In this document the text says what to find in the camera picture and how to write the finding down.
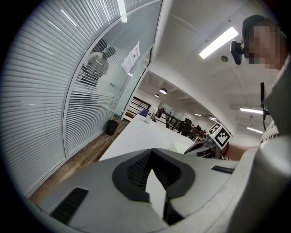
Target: black vent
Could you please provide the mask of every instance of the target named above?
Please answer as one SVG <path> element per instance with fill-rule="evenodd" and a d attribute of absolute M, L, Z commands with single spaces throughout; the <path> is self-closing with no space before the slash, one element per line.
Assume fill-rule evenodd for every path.
<path fill-rule="evenodd" d="M 113 171 L 112 181 L 131 201 L 150 202 L 150 196 L 145 191 L 151 170 L 169 199 L 184 196 L 195 179 L 195 173 L 189 165 L 157 149 L 147 149 L 119 164 Z"/>
<path fill-rule="evenodd" d="M 218 171 L 218 172 L 223 172 L 223 173 L 228 173 L 232 174 L 234 172 L 234 168 L 229 168 L 229 167 L 221 167 L 221 166 L 214 166 L 212 170 Z"/>
<path fill-rule="evenodd" d="M 68 224 L 87 194 L 88 190 L 75 188 L 50 215 L 61 223 Z"/>
<path fill-rule="evenodd" d="M 142 159 L 129 166 L 126 170 L 129 181 L 144 191 L 146 190 L 147 178 L 151 172 L 151 167 L 148 163 L 150 155 L 147 154 L 142 157 Z"/>

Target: trash can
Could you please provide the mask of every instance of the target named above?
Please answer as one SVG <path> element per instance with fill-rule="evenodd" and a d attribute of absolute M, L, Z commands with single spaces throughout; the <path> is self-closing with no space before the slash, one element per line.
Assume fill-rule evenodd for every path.
<path fill-rule="evenodd" d="M 118 123 L 114 120 L 109 120 L 107 122 L 106 134 L 112 136 L 118 127 Z"/>

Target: floor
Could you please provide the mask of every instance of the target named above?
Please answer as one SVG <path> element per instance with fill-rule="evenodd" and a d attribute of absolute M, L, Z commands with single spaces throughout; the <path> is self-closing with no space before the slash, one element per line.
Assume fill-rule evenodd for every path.
<path fill-rule="evenodd" d="M 44 196 L 58 183 L 67 179 L 82 167 L 98 161 L 107 148 L 129 124 L 128 121 L 120 121 L 113 136 L 102 133 L 87 146 L 82 148 L 55 173 L 53 173 L 30 197 L 35 204 L 40 203 Z"/>

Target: white ceiling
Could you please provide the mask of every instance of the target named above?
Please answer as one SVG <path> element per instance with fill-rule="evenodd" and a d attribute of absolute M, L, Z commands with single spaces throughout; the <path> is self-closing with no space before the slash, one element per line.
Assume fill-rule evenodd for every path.
<path fill-rule="evenodd" d="M 162 94 L 159 90 L 165 88 L 167 94 Z M 160 100 L 165 104 L 171 106 L 175 110 L 186 111 L 191 115 L 195 113 L 204 115 L 206 117 L 214 117 L 206 108 L 200 103 L 194 100 L 191 96 L 178 89 L 176 86 L 168 83 L 163 78 L 156 76 L 148 72 L 143 81 L 141 82 L 139 89 L 147 92 L 150 95 L 159 94 Z"/>
<path fill-rule="evenodd" d="M 270 93 L 278 72 L 265 70 L 262 65 L 248 64 L 245 58 L 240 66 L 236 65 L 230 53 L 230 43 L 205 59 L 199 56 L 204 48 L 231 26 L 239 32 L 234 40 L 241 41 L 242 22 L 253 14 L 270 17 L 253 0 L 175 0 L 158 57 L 176 69 L 188 70 L 193 76 L 207 80 L 227 98 L 239 126 L 262 130 L 261 115 L 235 109 L 260 109 L 260 83 L 264 82 L 267 94 Z M 229 61 L 222 62 L 222 55 L 227 56 Z"/>

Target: recessed light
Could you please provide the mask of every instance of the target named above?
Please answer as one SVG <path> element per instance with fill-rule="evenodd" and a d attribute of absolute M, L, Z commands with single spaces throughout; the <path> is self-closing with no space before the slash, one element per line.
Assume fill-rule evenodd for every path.
<path fill-rule="evenodd" d="M 250 109 L 250 108 L 240 108 L 241 111 L 247 111 L 252 113 L 263 114 L 262 110 Z"/>
<path fill-rule="evenodd" d="M 221 46 L 229 42 L 231 39 L 235 38 L 238 32 L 234 27 L 229 28 L 224 33 L 222 33 L 215 41 L 208 45 L 199 55 L 203 59 L 209 56 L 211 53 L 219 49 Z"/>
<path fill-rule="evenodd" d="M 160 92 L 163 93 L 163 94 L 165 94 L 165 95 L 167 94 L 167 90 L 165 88 L 161 88 L 160 89 Z"/>
<path fill-rule="evenodd" d="M 253 128 L 249 128 L 249 127 L 247 127 L 247 129 L 248 129 L 248 130 L 251 130 L 251 131 L 254 131 L 254 132 L 257 132 L 257 133 L 260 133 L 260 134 L 263 134 L 262 131 L 257 130 L 257 129 L 253 129 Z"/>

